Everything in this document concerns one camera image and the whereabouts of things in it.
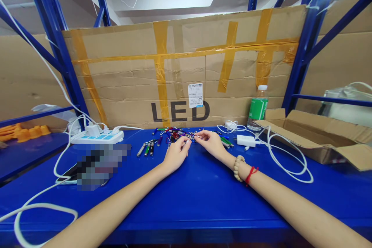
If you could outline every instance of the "beaded bracelet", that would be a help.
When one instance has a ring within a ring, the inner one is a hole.
[[[243,180],[239,177],[239,164],[240,164],[240,161],[243,161],[245,162],[245,159],[242,155],[239,155],[236,159],[235,159],[235,164],[234,164],[234,176],[235,178],[239,181],[239,182],[243,182]]]

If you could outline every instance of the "plastic bottle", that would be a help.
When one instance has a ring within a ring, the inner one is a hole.
[[[261,126],[256,124],[255,120],[263,120],[267,108],[267,85],[259,85],[256,97],[252,99],[251,108],[249,110],[249,117],[247,127],[253,131],[261,130]]]

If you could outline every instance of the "blue shelf frame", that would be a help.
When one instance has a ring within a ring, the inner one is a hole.
[[[280,7],[283,2],[284,0],[278,0],[275,7]],[[326,8],[329,5],[329,2],[330,0],[302,0],[301,2],[301,4],[308,5],[309,9],[300,36],[298,51],[293,63],[292,72],[282,104],[282,107],[286,109],[286,114],[289,114],[292,109],[296,108],[298,99],[372,107],[372,102],[367,101],[326,98],[300,94],[311,60],[365,7],[367,7],[372,0],[359,0],[337,24],[318,43],[316,43],[325,16],[325,12],[320,14],[318,14],[318,12]],[[248,10],[254,10],[256,5],[257,0],[249,0]]]
[[[44,59],[62,75],[71,102],[79,110],[89,115],[88,108],[86,107],[85,100],[71,62],[70,54],[67,50],[67,46],[62,35],[62,31],[68,30],[68,27],[62,12],[60,2],[59,0],[34,0],[34,1],[40,14],[40,18],[43,23],[45,32],[48,36],[49,41],[51,42],[50,46],[52,48],[53,54],[47,51],[17,20],[15,20],[16,24],[22,31],[20,32],[17,26],[12,21],[11,17],[7,14],[4,7],[1,5],[0,18],[2,18],[24,40],[28,39],[40,52],[42,57],[44,57]],[[106,0],[98,1],[100,4],[100,12],[94,24],[94,27],[100,27],[102,21],[105,26],[111,26],[109,10],[107,7]],[[14,119],[0,121],[0,127],[33,120],[72,109],[74,108],[72,106],[69,106],[49,112],[31,114]],[[81,115],[79,111],[75,110],[75,112],[77,116]]]
[[[111,26],[109,16],[109,9],[106,0],[98,0],[100,11],[95,21],[94,27],[100,27],[101,22],[104,26]],[[275,7],[280,7],[284,0],[278,0]],[[298,99],[318,100],[334,103],[345,103],[350,105],[360,105],[372,107],[371,102],[326,98],[319,96],[301,95],[301,88],[305,80],[306,72],[311,60],[337,35],[339,34],[372,0],[359,0],[354,7],[320,40],[316,43],[320,28],[325,16],[325,13],[318,12],[329,5],[330,0],[302,0],[302,4],[309,6],[308,13],[305,19],[304,27],[300,36],[298,51],[293,63],[292,72],[288,81],[286,94],[282,107],[286,109],[288,114],[296,107]],[[72,103],[81,111],[88,114],[88,109],[85,104],[78,80],[75,75],[74,68],[68,53],[62,31],[68,30],[62,8],[59,0],[35,0],[36,7],[39,11],[41,21],[45,28],[46,34],[51,41],[51,48],[53,55],[49,53],[35,38],[21,25],[15,21],[22,30],[23,34],[17,29],[9,15],[6,13],[4,7],[0,6],[0,18],[2,18],[15,32],[17,32],[23,39],[26,38],[35,46],[40,54],[62,75],[63,81],[67,88]],[[249,0],[248,10],[255,10],[257,7],[257,0]],[[72,107],[58,109],[52,112],[32,114],[28,116],[19,117],[16,119],[9,119],[0,122],[0,127],[28,121],[47,115],[52,115],[61,111],[70,110]]]

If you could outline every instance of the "open cardboard box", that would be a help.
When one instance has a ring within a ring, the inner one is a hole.
[[[256,121],[262,127],[280,134],[295,144],[307,157],[331,164],[346,158],[359,171],[372,169],[372,129],[337,119],[285,109],[267,110],[265,120]],[[277,140],[291,146],[288,142]]]

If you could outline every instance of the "forearm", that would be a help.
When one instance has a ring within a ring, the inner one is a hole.
[[[231,154],[221,157],[224,158],[221,161],[233,170],[236,158]],[[250,165],[239,164],[242,180],[250,171]],[[369,241],[344,223],[262,172],[251,176],[249,186],[316,248],[372,247]]]
[[[98,247],[169,172],[160,164],[93,207],[44,247]]]

